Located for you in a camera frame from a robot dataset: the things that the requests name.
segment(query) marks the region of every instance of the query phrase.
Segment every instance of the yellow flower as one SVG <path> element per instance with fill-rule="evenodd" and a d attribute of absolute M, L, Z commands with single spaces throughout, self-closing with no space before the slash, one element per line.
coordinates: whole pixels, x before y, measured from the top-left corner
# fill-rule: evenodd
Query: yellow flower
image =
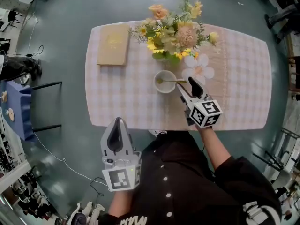
<path fill-rule="evenodd" d="M 191 18 L 197 18 L 197 16 L 200 16 L 202 13 L 200 7 L 192 7 L 191 8 Z"/>
<path fill-rule="evenodd" d="M 197 58 L 198 58 L 198 56 L 199 56 L 199 53 L 195 52 L 195 54 L 194 54 L 194 58 L 195 58 L 195 59 L 197 59 Z"/>
<path fill-rule="evenodd" d="M 200 2 L 200 1 L 196 1 L 195 2 L 195 7 L 198 7 L 198 8 L 202 8 L 203 7 L 203 4 Z"/>
<path fill-rule="evenodd" d="M 181 28 L 181 27 L 184 27 L 184 26 L 192 28 L 193 27 L 193 22 L 191 20 L 189 20 L 189 21 L 179 21 L 177 23 L 177 26 L 178 26 L 178 28 Z"/>
<path fill-rule="evenodd" d="M 157 47 L 155 47 L 154 43 L 151 41 L 148 41 L 147 44 L 148 44 L 147 48 L 149 48 L 149 50 L 152 50 L 153 53 L 163 53 L 164 52 L 163 49 L 158 49 Z"/>
<path fill-rule="evenodd" d="M 163 19 L 169 13 L 161 4 L 153 4 L 148 9 L 153 12 L 153 16 L 156 19 Z"/>
<path fill-rule="evenodd" d="M 195 6 L 188 5 L 191 9 L 191 18 L 197 18 L 197 16 L 200 16 L 202 14 L 201 8 L 203 7 L 203 4 L 200 1 L 195 2 Z"/>
<path fill-rule="evenodd" d="M 187 48 L 186 50 L 184 50 L 180 53 L 176 52 L 175 55 L 176 55 L 176 57 L 178 57 L 181 60 L 183 57 L 189 56 L 191 51 L 192 50 L 190 48 Z"/>
<path fill-rule="evenodd" d="M 216 45 L 216 42 L 218 41 L 219 35 L 217 32 L 211 32 L 208 38 L 208 41 L 212 43 L 213 45 Z"/>
<path fill-rule="evenodd" d="M 145 36 L 147 33 L 146 26 L 144 25 L 144 26 L 139 27 L 139 32 L 140 32 L 141 36 Z"/>

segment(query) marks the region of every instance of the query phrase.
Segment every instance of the beige book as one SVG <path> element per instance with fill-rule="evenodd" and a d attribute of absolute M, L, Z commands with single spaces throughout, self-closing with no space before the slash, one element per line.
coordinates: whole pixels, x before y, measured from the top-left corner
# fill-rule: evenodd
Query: beige book
<path fill-rule="evenodd" d="M 129 25 L 109 25 L 101 28 L 98 65 L 125 65 L 129 40 Z"/>

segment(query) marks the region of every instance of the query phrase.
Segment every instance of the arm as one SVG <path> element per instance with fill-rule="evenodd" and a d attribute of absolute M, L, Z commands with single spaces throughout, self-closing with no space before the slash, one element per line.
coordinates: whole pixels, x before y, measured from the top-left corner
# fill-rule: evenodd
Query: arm
<path fill-rule="evenodd" d="M 108 214 L 120 217 L 130 211 L 132 190 L 115 192 Z"/>
<path fill-rule="evenodd" d="M 211 127 L 202 129 L 198 126 L 196 127 L 210 157 L 212 166 L 216 170 L 222 163 L 230 158 L 230 154 Z"/>
<path fill-rule="evenodd" d="M 246 158 L 231 157 L 212 128 L 197 129 L 215 169 L 218 186 L 241 205 L 257 201 L 259 205 L 271 206 L 281 214 L 280 202 L 263 174 Z"/>

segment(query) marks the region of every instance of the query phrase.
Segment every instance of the cable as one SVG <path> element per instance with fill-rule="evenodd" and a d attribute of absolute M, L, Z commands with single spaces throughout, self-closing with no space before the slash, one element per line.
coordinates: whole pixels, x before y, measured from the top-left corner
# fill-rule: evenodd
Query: cable
<path fill-rule="evenodd" d="M 35 18 L 35 20 L 37 19 L 36 16 L 34 16 L 35 12 L 33 12 L 32 16 Z M 30 49 L 30 43 L 31 43 L 31 38 L 32 38 L 32 34 L 33 34 L 33 31 L 34 31 L 34 28 L 36 27 L 36 24 L 37 22 L 34 21 L 34 24 L 33 24 L 33 29 L 32 29 L 32 32 L 31 32 L 31 35 L 30 35 L 30 39 L 29 39 L 29 44 L 28 44 L 28 49 L 27 49 L 27 54 L 29 53 L 29 49 Z"/>
<path fill-rule="evenodd" d="M 38 50 L 37 50 L 37 52 L 35 52 L 35 53 L 33 53 L 33 54 L 27 54 L 27 55 L 25 55 L 25 54 L 14 54 L 14 53 L 6 53 L 6 54 L 8 54 L 8 55 L 19 55 L 19 56 L 25 56 L 25 57 L 34 57 L 34 56 L 36 56 L 36 55 L 40 55 L 40 54 L 42 54 L 42 52 L 44 51 L 44 45 L 41 45 L 39 48 L 38 48 Z"/>
<path fill-rule="evenodd" d="M 41 140 L 38 138 L 38 136 L 37 136 L 37 139 L 38 139 L 38 141 L 43 145 L 43 143 L 42 143 Z M 61 160 L 61 159 L 59 159 L 57 156 L 55 156 L 53 153 L 51 153 L 51 151 L 48 150 L 44 145 L 43 145 L 43 147 L 44 147 L 48 152 L 50 152 L 50 154 L 51 154 L 53 157 L 55 157 L 57 160 L 59 160 L 59 161 L 61 161 L 61 162 L 64 162 L 65 165 L 66 165 L 70 170 L 72 170 L 73 172 L 77 173 L 77 174 L 80 175 L 80 176 L 85 177 L 85 178 L 88 179 L 88 180 L 91 180 L 92 182 L 101 183 L 101 184 L 103 184 L 103 185 L 105 185 L 105 186 L 108 187 L 108 185 L 106 185 L 105 183 L 102 183 L 102 182 L 100 182 L 100 181 L 95 181 L 95 179 L 98 178 L 98 177 L 96 177 L 95 179 L 90 179 L 89 177 L 87 177 L 87 176 L 85 176 L 85 175 L 83 175 L 83 174 L 81 174 L 81 173 L 76 172 L 74 169 L 72 169 L 72 168 L 69 167 L 69 165 L 66 163 L 66 159 L 65 159 L 65 158 L 63 158 L 63 159 Z"/>
<path fill-rule="evenodd" d="M 92 186 L 92 183 L 95 182 L 95 180 L 96 180 L 97 178 L 102 179 L 103 181 L 105 181 L 103 178 L 96 177 L 92 182 L 90 182 L 90 186 L 91 186 L 91 187 L 96 191 L 96 193 L 97 193 L 97 197 L 96 197 L 96 205 L 98 204 L 98 196 L 101 196 L 101 197 L 104 196 L 103 193 L 98 192 L 98 190 L 95 189 L 95 188 Z"/>
<path fill-rule="evenodd" d="M 26 22 L 23 24 L 22 29 L 20 31 L 20 34 L 23 32 L 23 29 L 25 28 L 26 24 L 28 23 L 28 21 L 30 20 L 30 18 L 32 18 L 33 14 L 36 12 L 36 7 L 37 7 L 37 0 L 34 0 L 34 8 L 33 8 L 33 13 L 31 14 L 31 16 L 26 20 Z"/>

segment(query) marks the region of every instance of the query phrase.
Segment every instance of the gray floor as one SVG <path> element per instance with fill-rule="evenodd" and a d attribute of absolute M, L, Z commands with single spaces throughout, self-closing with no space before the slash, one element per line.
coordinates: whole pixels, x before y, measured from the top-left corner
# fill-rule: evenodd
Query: gray floor
<path fill-rule="evenodd" d="M 180 0 L 38 0 L 35 15 L 39 19 L 32 35 L 30 53 L 44 45 L 39 56 L 43 76 L 37 84 L 63 81 L 59 86 L 35 92 L 32 101 L 34 127 L 62 123 L 61 129 L 38 133 L 53 154 L 65 158 L 70 167 L 90 178 L 102 176 L 100 138 L 104 127 L 91 125 L 84 88 L 84 66 L 90 31 L 93 27 L 122 21 L 142 20 L 149 16 L 148 6 L 163 3 L 169 10 L 178 10 Z M 284 44 L 276 45 L 263 15 L 276 9 L 266 0 L 200 0 L 204 4 L 205 23 L 240 31 L 268 44 L 272 64 L 272 100 L 264 129 L 218 132 L 232 155 L 245 156 L 260 170 L 264 164 L 251 153 L 270 149 L 281 128 L 287 101 L 287 65 Z M 27 53 L 32 23 L 27 24 L 18 46 L 18 53 Z M 147 131 L 132 130 L 134 144 L 140 150 L 152 140 Z M 202 147 L 197 134 L 195 138 Z M 60 215 L 64 216 L 76 203 L 96 201 L 90 182 L 54 159 L 41 144 L 24 144 L 32 165 L 43 175 L 41 185 Z M 112 193 L 106 187 L 95 187 L 105 196 L 99 202 L 108 209 Z"/>

